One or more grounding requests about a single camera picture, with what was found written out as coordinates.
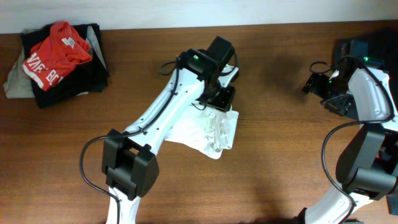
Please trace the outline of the white t-shirt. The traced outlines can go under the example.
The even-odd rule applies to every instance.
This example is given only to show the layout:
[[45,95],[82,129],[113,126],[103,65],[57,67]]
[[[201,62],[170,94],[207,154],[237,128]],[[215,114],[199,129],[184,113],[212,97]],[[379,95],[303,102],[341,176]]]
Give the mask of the white t-shirt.
[[223,150],[233,147],[239,113],[207,107],[188,106],[171,127],[165,140],[184,144],[204,155],[219,159]]

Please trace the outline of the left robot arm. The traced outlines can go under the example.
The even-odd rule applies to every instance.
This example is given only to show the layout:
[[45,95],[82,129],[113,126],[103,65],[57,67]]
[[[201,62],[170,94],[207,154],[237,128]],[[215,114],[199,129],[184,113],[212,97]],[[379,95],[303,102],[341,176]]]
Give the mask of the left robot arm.
[[112,129],[101,171],[111,202],[107,223],[135,223],[139,202],[159,176],[156,155],[164,141],[184,144],[219,159],[233,146],[238,112],[230,82],[239,74],[233,47],[182,52],[171,78],[147,111],[122,133]]

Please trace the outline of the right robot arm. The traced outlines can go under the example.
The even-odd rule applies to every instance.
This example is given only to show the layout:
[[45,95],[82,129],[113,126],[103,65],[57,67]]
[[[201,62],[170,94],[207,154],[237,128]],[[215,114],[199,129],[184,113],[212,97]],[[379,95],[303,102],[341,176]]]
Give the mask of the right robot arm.
[[[321,163],[331,183],[328,192],[304,208],[296,223],[348,223],[359,208],[397,195],[397,108],[383,58],[370,54],[369,44],[351,39],[336,46],[328,70],[311,71],[302,88],[321,98],[321,105],[351,118],[324,138]],[[360,129],[338,158],[335,177],[326,166],[326,145],[337,131]]]

